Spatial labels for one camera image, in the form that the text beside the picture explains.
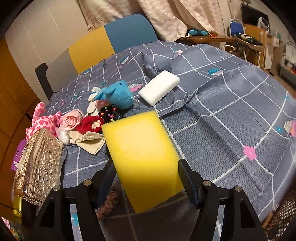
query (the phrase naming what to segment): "starfish print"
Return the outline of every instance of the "starfish print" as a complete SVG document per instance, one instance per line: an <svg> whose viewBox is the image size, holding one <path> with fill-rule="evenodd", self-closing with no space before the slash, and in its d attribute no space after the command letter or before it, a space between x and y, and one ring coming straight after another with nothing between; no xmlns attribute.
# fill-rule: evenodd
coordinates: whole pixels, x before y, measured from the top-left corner
<svg viewBox="0 0 296 241"><path fill-rule="evenodd" d="M100 26L100 23L106 23L105 20L103 20L103 17L97 18L96 16L94 16L95 21L92 23L94 26L96 24L96 28L98 28Z"/></svg>
<svg viewBox="0 0 296 241"><path fill-rule="evenodd" d="M217 9L218 5L219 5L219 3L218 3L218 2L216 2L216 3L213 3L213 7L215 7L215 9Z"/></svg>

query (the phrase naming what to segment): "gray bedsheet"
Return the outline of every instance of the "gray bedsheet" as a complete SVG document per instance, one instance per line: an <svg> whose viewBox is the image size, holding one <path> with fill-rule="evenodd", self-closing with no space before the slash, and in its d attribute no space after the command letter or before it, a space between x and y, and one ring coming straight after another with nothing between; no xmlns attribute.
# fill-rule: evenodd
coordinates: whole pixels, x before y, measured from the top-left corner
<svg viewBox="0 0 296 241"><path fill-rule="evenodd" d="M155 110L179 155L217 186L245 190L260 220L280 202L295 173L296 144L284 128L296 105L288 92L254 65L209 45L188 47L160 42L131 47L101 61L54 93L46 114L72 109L86 112L94 86L118 80L145 85L162 70L181 82L154 107L141 104L126 116ZM103 147L92 155L68 146L63 186L72 187L101 170L108 157ZM198 215L183 192L142 214L134 210L115 178L120 204L100 222L106 240L189 240ZM75 206L73 231L81 240ZM223 208L213 240L219 240Z"/></svg>

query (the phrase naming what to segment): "embossed metal box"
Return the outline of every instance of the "embossed metal box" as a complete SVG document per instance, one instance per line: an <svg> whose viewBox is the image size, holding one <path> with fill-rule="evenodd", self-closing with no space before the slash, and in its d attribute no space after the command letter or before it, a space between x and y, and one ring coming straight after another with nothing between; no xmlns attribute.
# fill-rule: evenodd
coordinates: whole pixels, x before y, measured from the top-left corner
<svg viewBox="0 0 296 241"><path fill-rule="evenodd" d="M51 189L60 184L62 169L61 143L45 128L27 141L15 174L15 194L26 201L42 206Z"/></svg>

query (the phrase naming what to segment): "pink polka dot fabric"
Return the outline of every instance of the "pink polka dot fabric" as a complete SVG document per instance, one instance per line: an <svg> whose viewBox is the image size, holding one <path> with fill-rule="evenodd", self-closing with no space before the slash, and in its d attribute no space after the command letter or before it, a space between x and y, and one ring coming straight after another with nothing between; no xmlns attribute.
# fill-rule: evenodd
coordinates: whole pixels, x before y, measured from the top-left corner
<svg viewBox="0 0 296 241"><path fill-rule="evenodd" d="M55 115L40 116L45 112L45 104L43 102L38 103L32 117L32 127L26 129L26 140L41 128L46 128L57 137L55 128L59 127L62 113L59 111Z"/></svg>

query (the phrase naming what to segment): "blue stuffed toy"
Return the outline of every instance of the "blue stuffed toy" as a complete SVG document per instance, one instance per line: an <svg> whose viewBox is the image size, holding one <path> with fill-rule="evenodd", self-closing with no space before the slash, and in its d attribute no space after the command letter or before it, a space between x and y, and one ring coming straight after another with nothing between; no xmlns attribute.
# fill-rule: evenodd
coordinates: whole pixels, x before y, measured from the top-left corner
<svg viewBox="0 0 296 241"><path fill-rule="evenodd" d="M107 100L117 108L125 110L133 107L133 94L124 80L102 88L95 100Z"/></svg>

